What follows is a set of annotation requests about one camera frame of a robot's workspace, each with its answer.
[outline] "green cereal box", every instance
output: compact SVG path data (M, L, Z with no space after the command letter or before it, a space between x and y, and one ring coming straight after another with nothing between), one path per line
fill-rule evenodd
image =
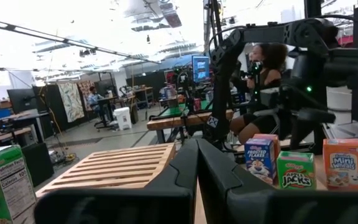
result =
M277 174L281 189L316 189L313 153L280 152Z
M20 146L0 147L0 224L34 224L35 193Z

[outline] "tapestry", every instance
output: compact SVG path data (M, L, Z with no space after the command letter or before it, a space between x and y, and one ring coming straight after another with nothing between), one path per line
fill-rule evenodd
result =
M60 96L65 107L67 122L73 122L78 118L84 117L84 111L78 91L77 84L64 83L58 84Z
M86 102L88 102L88 96L91 94L90 87L94 86L94 83L88 80L88 81L78 82L77 85L80 88L80 91L82 92L84 102L86 104L85 105L86 110L92 111L92 108Z

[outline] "orange cereal box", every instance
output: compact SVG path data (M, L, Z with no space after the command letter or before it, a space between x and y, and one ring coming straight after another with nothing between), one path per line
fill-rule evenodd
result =
M277 159L280 151L281 151L281 145L280 140L278 139L278 136L276 134L255 134L254 138L257 139L269 139L273 140L274 143L274 159Z
M358 139L325 139L327 188L358 190Z

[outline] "cereal box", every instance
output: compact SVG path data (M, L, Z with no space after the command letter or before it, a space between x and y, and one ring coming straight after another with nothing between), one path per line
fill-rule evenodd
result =
M33 224L35 194L20 146L0 147L0 224Z
M281 151L281 145L280 145L280 140L278 139L278 136L276 134L255 134L254 138L273 140L274 159L277 159L277 157Z
M277 158L278 184L281 189L315 190L314 155L280 152Z
M269 139L249 139L245 146L247 170L268 184L273 184L276 176L273 141Z
M358 190L358 139L325 139L323 155L327 188Z

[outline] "curly hair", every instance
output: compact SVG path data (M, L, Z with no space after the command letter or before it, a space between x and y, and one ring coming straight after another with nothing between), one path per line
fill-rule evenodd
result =
M262 48L262 54L265 57L263 61L264 67L268 69L281 70L285 59L287 58L288 48L284 44L273 43L269 44L268 47L264 50Z

